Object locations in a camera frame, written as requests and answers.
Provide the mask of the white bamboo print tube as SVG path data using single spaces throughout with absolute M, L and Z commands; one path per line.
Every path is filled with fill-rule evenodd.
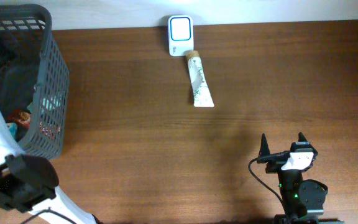
M 197 108 L 213 108 L 214 102 L 206 82 L 202 61 L 198 51 L 192 50 L 188 52 L 186 59 L 193 90 L 193 106 Z

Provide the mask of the orange chocolate bar wrapper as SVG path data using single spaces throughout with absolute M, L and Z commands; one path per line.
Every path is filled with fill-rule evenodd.
M 13 114 L 6 117 L 8 123 L 16 123 L 18 126 L 29 129 L 31 114 L 24 110 L 15 110 Z

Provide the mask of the small green tissue pack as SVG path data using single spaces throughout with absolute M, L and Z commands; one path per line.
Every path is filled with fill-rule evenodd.
M 10 133 L 15 134 L 17 132 L 17 124 L 16 123 L 7 123 L 7 128 Z

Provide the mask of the teal snack packet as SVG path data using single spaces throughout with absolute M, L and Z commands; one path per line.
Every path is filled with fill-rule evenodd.
M 63 109 L 63 95 L 47 95 L 40 101 L 40 113 L 61 111 Z

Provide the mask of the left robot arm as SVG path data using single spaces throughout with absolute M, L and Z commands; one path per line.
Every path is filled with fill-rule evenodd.
M 0 32 L 0 208 L 49 223 L 97 223 L 60 187 L 69 73 L 52 38 Z

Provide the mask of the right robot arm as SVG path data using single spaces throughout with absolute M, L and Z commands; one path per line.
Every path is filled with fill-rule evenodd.
M 271 153 L 266 135 L 261 135 L 258 156 L 250 163 L 265 164 L 265 172 L 278 175 L 279 193 L 261 181 L 248 165 L 249 172 L 255 179 L 271 191 L 281 203 L 284 213 L 273 218 L 274 224 L 297 223 L 342 223 L 338 219 L 320 219 L 324 214 L 323 205 L 328 194 L 328 186 L 313 179 L 304 179 L 303 173 L 313 166 L 318 151 L 298 133 L 298 140 L 293 142 L 290 149 L 283 152 Z

